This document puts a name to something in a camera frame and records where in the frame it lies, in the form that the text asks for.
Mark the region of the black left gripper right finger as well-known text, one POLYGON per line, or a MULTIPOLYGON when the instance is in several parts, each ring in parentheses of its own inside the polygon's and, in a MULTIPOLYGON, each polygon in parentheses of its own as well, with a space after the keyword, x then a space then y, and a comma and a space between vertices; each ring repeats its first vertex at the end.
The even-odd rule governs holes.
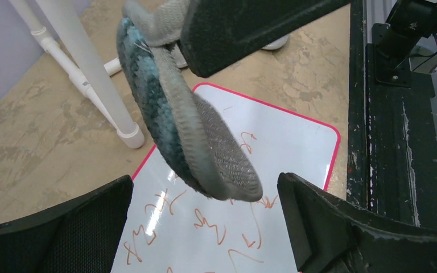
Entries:
POLYGON ((300 272, 437 272, 437 231, 379 216, 294 173, 277 190, 300 272))

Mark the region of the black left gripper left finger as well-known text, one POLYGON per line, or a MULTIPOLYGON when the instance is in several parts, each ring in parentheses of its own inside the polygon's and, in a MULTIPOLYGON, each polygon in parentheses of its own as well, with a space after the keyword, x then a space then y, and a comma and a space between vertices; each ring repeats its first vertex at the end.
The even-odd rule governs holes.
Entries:
POLYGON ((110 272, 132 193, 125 175, 0 224, 0 272, 110 272))

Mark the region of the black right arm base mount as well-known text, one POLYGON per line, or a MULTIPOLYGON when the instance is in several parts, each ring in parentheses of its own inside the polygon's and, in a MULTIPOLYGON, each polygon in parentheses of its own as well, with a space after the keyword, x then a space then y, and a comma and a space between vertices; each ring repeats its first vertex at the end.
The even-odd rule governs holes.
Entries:
MULTIPOLYGON (((421 38, 437 46, 437 1, 397 1, 384 24, 372 27, 374 77, 382 85, 410 88, 412 73, 437 56, 414 53, 421 38)), ((437 65, 430 70, 437 72, 437 65)))

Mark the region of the white board with pink rim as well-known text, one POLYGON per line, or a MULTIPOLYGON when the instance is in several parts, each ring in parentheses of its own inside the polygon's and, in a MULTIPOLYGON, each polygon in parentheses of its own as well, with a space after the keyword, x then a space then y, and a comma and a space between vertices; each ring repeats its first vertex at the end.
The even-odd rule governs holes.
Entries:
POLYGON ((336 128, 211 83, 210 102, 256 169, 263 198, 217 201, 178 178, 153 147, 134 189, 113 272, 296 272, 278 176, 293 172, 327 189, 341 136, 336 128))

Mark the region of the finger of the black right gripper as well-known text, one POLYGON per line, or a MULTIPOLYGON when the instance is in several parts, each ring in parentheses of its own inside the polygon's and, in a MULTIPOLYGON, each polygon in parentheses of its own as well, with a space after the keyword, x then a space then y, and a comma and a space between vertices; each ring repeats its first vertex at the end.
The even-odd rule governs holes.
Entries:
POLYGON ((207 78, 349 3, 341 0, 191 1, 180 48, 189 69, 207 78))

